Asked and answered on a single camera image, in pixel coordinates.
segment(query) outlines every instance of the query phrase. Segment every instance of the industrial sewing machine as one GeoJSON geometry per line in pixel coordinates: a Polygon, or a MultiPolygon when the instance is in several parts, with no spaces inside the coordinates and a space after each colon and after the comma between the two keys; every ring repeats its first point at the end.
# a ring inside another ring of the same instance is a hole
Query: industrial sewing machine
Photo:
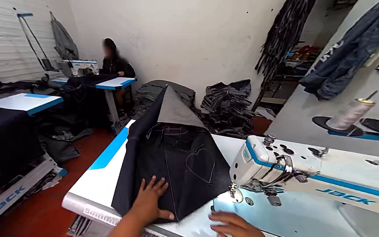
{"type": "Polygon", "coordinates": [[[231,168],[233,202],[240,189],[264,193],[284,206],[277,190],[306,191],[379,213],[379,157],[249,136],[231,168]]]}
{"type": "Polygon", "coordinates": [[[79,77],[90,73],[99,74],[97,61],[63,60],[62,72],[65,76],[79,77]]]}

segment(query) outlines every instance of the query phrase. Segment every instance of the denim jacket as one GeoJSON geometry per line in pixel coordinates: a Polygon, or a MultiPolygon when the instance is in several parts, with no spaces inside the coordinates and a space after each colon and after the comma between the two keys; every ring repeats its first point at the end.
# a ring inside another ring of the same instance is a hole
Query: denim jacket
{"type": "Polygon", "coordinates": [[[342,93],[379,46],[379,3],[366,12],[299,82],[318,99],[342,93]]]}

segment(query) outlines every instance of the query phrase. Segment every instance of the dark denim fabric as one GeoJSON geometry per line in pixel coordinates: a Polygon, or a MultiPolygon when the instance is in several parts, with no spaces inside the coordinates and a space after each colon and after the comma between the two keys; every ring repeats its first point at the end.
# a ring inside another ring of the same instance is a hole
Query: dark denim fabric
{"type": "MultiPolygon", "coordinates": [[[[168,86],[143,117],[129,128],[126,153],[112,200],[125,215],[141,180],[156,175],[169,183],[159,208],[180,221],[218,195],[229,191],[229,165],[202,121],[168,86]]],[[[172,220],[158,219],[155,223],[172,220]]]]}
{"type": "Polygon", "coordinates": [[[342,93],[379,46],[379,3],[366,12],[299,82],[318,99],[342,93]]]}

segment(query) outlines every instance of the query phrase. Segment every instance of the human hand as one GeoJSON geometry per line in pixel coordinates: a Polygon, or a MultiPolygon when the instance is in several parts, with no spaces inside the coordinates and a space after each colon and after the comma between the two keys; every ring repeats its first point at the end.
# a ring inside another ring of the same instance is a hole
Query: human hand
{"type": "Polygon", "coordinates": [[[169,184],[165,183],[165,178],[161,178],[161,180],[154,185],[155,180],[156,176],[153,175],[146,189],[144,189],[146,181],[144,179],[141,181],[137,198],[127,213],[127,215],[131,215],[139,220],[143,226],[150,224],[158,218],[169,220],[175,218],[173,213],[168,210],[160,210],[157,205],[159,197],[165,193],[169,184]]]}
{"type": "Polygon", "coordinates": [[[216,231],[219,237],[226,237],[226,234],[231,234],[233,237],[265,237],[261,230],[235,213],[212,212],[208,218],[212,221],[227,223],[227,225],[211,226],[211,229],[216,231]]]}

